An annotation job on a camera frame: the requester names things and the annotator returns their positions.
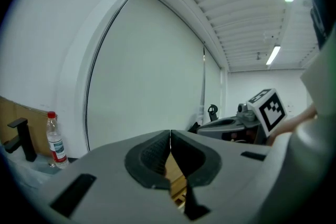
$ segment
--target gray plastic surface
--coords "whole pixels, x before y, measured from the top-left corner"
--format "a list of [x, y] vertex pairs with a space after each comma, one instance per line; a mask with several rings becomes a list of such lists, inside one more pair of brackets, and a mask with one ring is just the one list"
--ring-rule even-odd
[[[211, 147], [222, 159], [222, 169], [205, 187], [195, 187], [198, 203], [211, 210], [199, 223], [245, 223], [255, 216], [269, 193], [285, 155], [286, 139], [268, 146], [231, 143], [179, 131]], [[97, 148], [62, 170], [40, 190], [51, 203], [80, 174], [97, 180], [70, 217], [77, 223], [189, 223], [166, 190], [147, 189], [136, 182], [124, 166], [127, 152], [161, 132], [140, 135]], [[244, 151], [268, 155], [264, 162], [243, 157]]]
[[251, 110], [244, 111], [244, 112], [237, 112], [237, 117], [244, 119], [245, 121], [255, 121], [256, 120], [256, 115]]
[[[221, 125], [227, 120], [233, 120], [233, 122], [231, 124]], [[223, 133], [239, 132], [244, 129], [245, 126], [237, 117], [224, 118], [201, 126], [197, 129], [197, 134], [221, 140]]]
[[[286, 221], [318, 189], [336, 156], [335, 130], [336, 115], [319, 115], [317, 120], [306, 121], [298, 126], [286, 148], [281, 172], [256, 222], [276, 223], [275, 219], [277, 222]], [[332, 188], [324, 190], [324, 195], [323, 198], [328, 197], [332, 201]], [[328, 198], [314, 202], [330, 202]]]

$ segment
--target sink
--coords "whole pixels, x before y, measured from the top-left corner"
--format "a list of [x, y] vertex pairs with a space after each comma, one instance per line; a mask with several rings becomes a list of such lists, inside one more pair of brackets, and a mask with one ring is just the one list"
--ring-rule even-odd
[[49, 165], [53, 163], [52, 158], [40, 154], [34, 162], [28, 162], [21, 146], [11, 154], [0, 146], [0, 153], [7, 160], [15, 181], [29, 193], [36, 193], [42, 184], [61, 170]]

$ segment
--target person's arm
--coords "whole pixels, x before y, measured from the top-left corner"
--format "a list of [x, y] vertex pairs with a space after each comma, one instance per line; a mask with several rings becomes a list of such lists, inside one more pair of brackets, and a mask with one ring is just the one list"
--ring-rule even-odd
[[287, 120], [283, 122], [281, 125], [279, 125], [275, 131], [272, 133], [272, 135], [269, 137], [267, 141], [267, 145], [272, 146], [274, 143], [275, 138], [284, 133], [293, 132], [295, 128], [301, 123], [309, 119], [313, 119], [316, 115], [316, 108], [314, 104], [312, 104], [310, 107], [308, 107], [305, 111], [303, 111], [301, 114], [295, 116], [294, 118]]

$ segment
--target black faucet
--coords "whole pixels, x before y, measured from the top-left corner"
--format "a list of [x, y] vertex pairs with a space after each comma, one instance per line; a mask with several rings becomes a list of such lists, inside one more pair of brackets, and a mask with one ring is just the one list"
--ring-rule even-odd
[[30, 133], [28, 129], [28, 120], [25, 118], [17, 119], [7, 126], [11, 128], [17, 128], [18, 135], [12, 140], [4, 143], [5, 151], [13, 153], [20, 146], [22, 146], [23, 152], [26, 155], [26, 160], [33, 162], [36, 159], [36, 153], [31, 143]]

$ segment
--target bottle label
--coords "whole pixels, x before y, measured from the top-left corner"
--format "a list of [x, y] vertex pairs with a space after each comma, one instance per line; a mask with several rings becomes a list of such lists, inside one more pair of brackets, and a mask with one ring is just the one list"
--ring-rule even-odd
[[65, 154], [65, 150], [63, 147], [62, 139], [57, 142], [49, 142], [49, 148], [52, 152], [52, 156], [54, 157], [55, 162], [62, 163], [67, 159], [67, 156]]

